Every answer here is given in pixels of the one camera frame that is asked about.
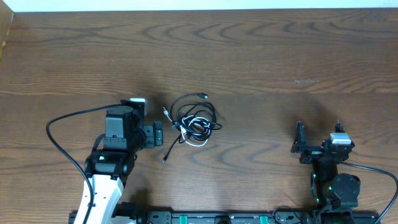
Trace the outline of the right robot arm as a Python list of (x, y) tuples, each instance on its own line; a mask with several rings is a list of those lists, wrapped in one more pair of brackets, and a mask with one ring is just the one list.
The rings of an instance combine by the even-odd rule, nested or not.
[(349, 158), (354, 142), (336, 123), (335, 131), (320, 146), (310, 146), (302, 122), (296, 123), (296, 135), (291, 153), (299, 154), (301, 164), (310, 164), (313, 172), (310, 186), (317, 208), (308, 213), (305, 223), (353, 223), (352, 209), (358, 206), (360, 179), (339, 173), (337, 165)]

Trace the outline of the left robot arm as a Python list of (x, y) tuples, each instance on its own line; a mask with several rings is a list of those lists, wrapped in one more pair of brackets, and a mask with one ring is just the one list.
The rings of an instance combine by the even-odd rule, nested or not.
[(85, 162), (84, 183), (75, 223), (134, 223), (116, 216), (115, 208), (123, 194), (127, 177), (141, 149), (163, 145), (163, 125), (145, 125), (146, 103), (123, 101), (106, 111), (105, 133), (99, 136)]

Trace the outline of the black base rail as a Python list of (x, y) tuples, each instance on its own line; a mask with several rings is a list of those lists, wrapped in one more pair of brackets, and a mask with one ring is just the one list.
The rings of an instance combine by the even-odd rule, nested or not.
[(273, 224), (273, 223), (375, 223), (374, 213), (323, 213), (315, 219), (310, 213), (278, 210), (264, 213), (178, 213), (149, 211), (134, 215), (117, 215), (108, 221), (89, 219), (88, 223), (151, 223), (151, 224)]

